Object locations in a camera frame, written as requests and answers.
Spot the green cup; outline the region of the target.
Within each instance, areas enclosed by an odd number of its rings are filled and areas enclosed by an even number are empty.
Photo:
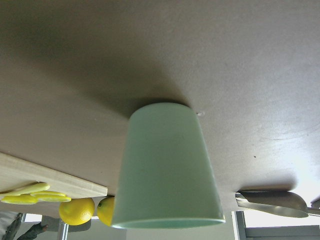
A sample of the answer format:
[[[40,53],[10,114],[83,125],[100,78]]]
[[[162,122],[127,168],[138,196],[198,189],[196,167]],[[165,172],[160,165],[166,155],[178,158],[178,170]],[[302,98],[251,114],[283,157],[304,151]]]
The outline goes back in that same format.
[[[211,160],[193,110],[162,102],[134,112],[111,225],[186,229],[224,222]]]

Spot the yellow lemon lower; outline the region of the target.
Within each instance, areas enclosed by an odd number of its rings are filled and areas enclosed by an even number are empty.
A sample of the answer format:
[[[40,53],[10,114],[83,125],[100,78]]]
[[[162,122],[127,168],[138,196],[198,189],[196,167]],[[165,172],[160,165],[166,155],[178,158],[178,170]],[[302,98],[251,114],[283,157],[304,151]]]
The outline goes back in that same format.
[[[97,216],[99,220],[110,227],[115,207],[115,197],[109,196],[102,199],[97,206]]]

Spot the yellow lemon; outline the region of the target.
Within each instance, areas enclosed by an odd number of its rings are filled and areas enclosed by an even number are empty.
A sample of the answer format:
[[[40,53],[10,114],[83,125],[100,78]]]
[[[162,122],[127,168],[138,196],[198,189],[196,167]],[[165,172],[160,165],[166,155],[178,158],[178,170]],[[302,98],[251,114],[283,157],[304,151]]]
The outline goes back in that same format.
[[[95,212],[92,198],[77,198],[59,205],[60,219],[71,226],[78,226],[91,220]]]
[[[109,196],[102,199],[97,206],[97,216],[99,220],[110,227],[115,207],[115,197]]]

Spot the yellow lemon upper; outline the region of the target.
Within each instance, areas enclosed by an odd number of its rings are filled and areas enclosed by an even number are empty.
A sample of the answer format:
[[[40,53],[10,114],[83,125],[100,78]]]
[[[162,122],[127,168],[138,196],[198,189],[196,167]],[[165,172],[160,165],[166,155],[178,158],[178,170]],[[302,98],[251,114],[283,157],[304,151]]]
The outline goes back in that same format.
[[[78,226],[91,220],[95,212],[92,198],[77,198],[59,205],[60,219],[71,226]]]

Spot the lemon slice right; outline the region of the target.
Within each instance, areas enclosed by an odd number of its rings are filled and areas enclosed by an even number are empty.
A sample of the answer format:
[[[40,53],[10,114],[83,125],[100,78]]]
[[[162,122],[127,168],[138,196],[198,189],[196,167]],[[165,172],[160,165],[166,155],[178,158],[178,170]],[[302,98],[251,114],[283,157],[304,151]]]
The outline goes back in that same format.
[[[54,191],[39,191],[33,192],[30,194],[32,197],[37,198],[38,201],[41,202],[70,202],[72,200],[71,197],[66,196],[64,193],[61,192],[54,192]]]

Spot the lemon slice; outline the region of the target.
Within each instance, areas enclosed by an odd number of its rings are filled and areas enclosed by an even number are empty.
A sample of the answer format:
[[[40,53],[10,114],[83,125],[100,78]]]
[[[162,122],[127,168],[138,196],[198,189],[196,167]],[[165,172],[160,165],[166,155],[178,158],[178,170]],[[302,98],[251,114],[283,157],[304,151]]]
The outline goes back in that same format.
[[[33,192],[30,194],[32,197],[37,198],[38,201],[41,202],[70,202],[72,200],[71,197],[66,196],[64,193],[61,192],[54,192],[54,191],[39,191]]]
[[[14,205],[34,205],[38,202],[38,199],[31,195],[8,195],[4,196],[1,200],[2,203],[14,204]]]

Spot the yellow plastic knife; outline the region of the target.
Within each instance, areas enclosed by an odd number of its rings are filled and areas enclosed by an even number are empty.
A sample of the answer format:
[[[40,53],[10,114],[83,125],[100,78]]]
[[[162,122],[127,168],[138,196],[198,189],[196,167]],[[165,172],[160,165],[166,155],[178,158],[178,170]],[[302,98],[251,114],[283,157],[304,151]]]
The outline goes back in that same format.
[[[16,190],[12,190],[9,192],[3,192],[0,194],[0,196],[20,196],[23,194],[29,194],[29,193],[34,193],[34,192],[41,192],[41,191],[46,191],[50,188],[51,186],[48,183],[45,182],[37,182],[35,184],[27,185],[21,188],[18,188]]]

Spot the metal scoop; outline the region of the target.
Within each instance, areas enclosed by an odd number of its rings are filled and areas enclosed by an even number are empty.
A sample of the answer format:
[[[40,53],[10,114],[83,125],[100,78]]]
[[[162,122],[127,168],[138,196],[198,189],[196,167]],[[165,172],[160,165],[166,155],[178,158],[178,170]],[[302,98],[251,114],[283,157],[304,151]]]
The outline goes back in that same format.
[[[237,205],[241,208],[290,218],[319,216],[320,210],[308,207],[298,194],[290,191],[238,191]]]

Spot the wooden cutting board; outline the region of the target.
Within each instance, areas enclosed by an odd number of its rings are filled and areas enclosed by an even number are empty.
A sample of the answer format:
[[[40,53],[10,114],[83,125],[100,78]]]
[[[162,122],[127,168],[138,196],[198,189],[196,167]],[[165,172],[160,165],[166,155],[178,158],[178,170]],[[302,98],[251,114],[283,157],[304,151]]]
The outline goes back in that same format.
[[[36,183],[47,183],[49,190],[72,199],[103,197],[106,186],[5,153],[0,154],[0,196]]]

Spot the lemon slice left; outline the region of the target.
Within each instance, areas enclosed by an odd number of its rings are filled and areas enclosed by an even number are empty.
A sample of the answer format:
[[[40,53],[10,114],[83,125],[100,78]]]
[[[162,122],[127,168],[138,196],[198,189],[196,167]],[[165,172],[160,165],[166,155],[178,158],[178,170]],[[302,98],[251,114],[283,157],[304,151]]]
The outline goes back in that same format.
[[[38,202],[38,199],[31,195],[8,195],[4,196],[1,200],[2,203],[14,204],[14,205],[34,205]]]

